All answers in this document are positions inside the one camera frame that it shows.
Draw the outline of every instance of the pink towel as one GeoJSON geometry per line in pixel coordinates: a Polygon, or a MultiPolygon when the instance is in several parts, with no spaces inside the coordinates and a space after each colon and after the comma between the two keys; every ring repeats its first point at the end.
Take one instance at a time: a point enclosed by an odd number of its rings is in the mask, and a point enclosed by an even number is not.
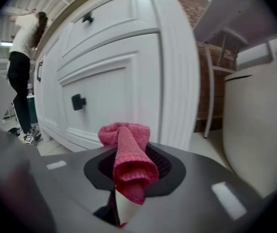
{"type": "Polygon", "coordinates": [[[145,154],[149,127],[117,122],[102,127],[98,137],[104,146],[118,144],[113,171],[116,189],[130,201],[143,204],[144,189],[159,178],[157,166],[145,154]]]}

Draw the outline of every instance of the ceiling light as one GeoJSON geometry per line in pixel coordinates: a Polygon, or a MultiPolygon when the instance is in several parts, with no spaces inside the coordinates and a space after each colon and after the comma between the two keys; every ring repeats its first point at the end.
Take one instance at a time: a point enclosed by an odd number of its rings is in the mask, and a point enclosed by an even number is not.
{"type": "Polygon", "coordinates": [[[12,46],[12,44],[13,44],[12,42],[3,42],[3,41],[0,43],[0,45],[3,47],[10,47],[12,46]]]}

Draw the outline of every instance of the floor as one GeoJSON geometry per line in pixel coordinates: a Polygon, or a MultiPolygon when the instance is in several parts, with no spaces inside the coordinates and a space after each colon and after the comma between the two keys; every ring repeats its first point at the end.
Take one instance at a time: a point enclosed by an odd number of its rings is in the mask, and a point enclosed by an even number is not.
{"type": "MultiPolygon", "coordinates": [[[[18,127],[15,117],[7,119],[2,123],[2,129],[8,131],[13,127],[18,127]]],[[[62,153],[70,153],[71,151],[55,140],[45,143],[41,140],[37,145],[40,155],[54,155],[62,153]]],[[[227,169],[231,170],[226,160],[223,150],[222,131],[211,131],[207,139],[203,138],[202,133],[193,133],[189,152],[200,154],[213,159],[227,169]]]]}
{"type": "Polygon", "coordinates": [[[224,153],[222,130],[210,131],[207,139],[203,137],[203,133],[193,133],[189,152],[211,158],[232,171],[224,153]]]}
{"type": "MultiPolygon", "coordinates": [[[[11,128],[18,127],[18,122],[16,121],[15,117],[12,117],[10,119],[7,119],[2,122],[2,129],[4,131],[8,131],[11,128]]],[[[43,139],[38,142],[37,144],[38,151],[40,155],[54,155],[54,154],[62,154],[62,153],[70,153],[71,151],[61,144],[59,144],[55,140],[51,140],[48,143],[45,143],[43,139]]]]}

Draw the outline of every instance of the long brown hair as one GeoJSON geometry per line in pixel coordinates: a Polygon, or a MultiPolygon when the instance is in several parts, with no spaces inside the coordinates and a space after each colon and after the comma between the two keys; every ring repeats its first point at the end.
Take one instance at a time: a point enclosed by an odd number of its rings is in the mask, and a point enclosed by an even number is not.
{"type": "Polygon", "coordinates": [[[32,48],[36,48],[38,46],[38,43],[40,42],[41,37],[46,29],[48,18],[45,12],[38,13],[38,21],[39,21],[39,26],[33,35],[33,40],[31,45],[32,48]]]}

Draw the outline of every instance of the black cabinet knob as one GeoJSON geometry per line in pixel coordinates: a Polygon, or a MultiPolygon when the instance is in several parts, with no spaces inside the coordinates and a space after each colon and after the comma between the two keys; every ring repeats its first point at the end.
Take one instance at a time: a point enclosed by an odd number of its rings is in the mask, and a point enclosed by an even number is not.
{"type": "Polygon", "coordinates": [[[82,19],[82,22],[84,23],[85,21],[89,21],[89,23],[92,23],[94,21],[94,18],[92,17],[92,12],[89,11],[86,13],[82,19]]]}
{"type": "Polygon", "coordinates": [[[38,68],[37,68],[37,80],[39,81],[39,83],[41,82],[41,72],[40,72],[40,76],[39,76],[39,70],[41,70],[42,64],[43,64],[43,61],[41,61],[39,63],[38,68]]]}
{"type": "Polygon", "coordinates": [[[71,97],[72,106],[74,108],[74,111],[79,111],[83,109],[84,105],[87,104],[87,100],[85,98],[82,98],[80,94],[76,94],[71,97]]]}

